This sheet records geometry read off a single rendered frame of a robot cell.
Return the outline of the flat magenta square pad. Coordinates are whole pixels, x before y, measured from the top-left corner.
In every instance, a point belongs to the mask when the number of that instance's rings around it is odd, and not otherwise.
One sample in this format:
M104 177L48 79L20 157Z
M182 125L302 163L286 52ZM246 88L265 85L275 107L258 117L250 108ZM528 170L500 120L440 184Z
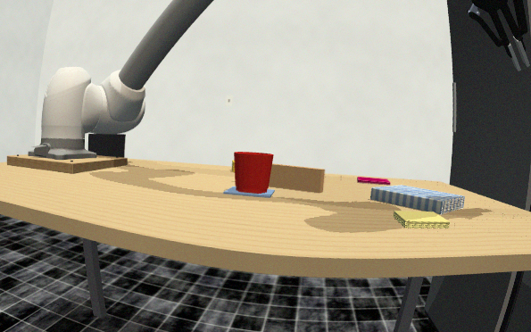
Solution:
M386 180L385 178L364 178L364 177L357 177L358 183L366 183L366 184L378 184L378 185L389 185L390 182ZM386 181L385 181L386 180Z

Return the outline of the blue and white checkered towel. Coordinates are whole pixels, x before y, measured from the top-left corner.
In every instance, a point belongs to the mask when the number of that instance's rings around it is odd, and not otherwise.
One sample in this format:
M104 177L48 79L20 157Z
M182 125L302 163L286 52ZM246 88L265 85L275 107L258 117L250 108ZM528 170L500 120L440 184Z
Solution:
M400 185L372 187L370 200L442 215L462 209L465 196Z

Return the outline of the red cup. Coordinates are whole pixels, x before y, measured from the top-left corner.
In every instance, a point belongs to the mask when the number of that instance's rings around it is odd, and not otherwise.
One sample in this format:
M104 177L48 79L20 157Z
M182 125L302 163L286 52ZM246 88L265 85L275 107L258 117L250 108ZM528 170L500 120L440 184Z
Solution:
M274 154L234 152L238 192L261 194L269 188Z

